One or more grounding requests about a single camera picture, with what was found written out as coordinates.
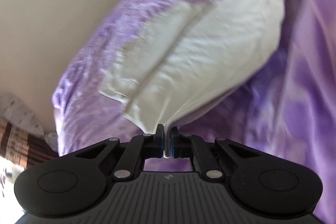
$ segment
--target beige wall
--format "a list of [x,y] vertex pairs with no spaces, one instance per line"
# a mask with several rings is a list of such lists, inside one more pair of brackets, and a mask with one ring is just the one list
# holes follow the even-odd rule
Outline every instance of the beige wall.
[[119,0],[0,0],[0,91],[54,130],[50,97],[71,58]]

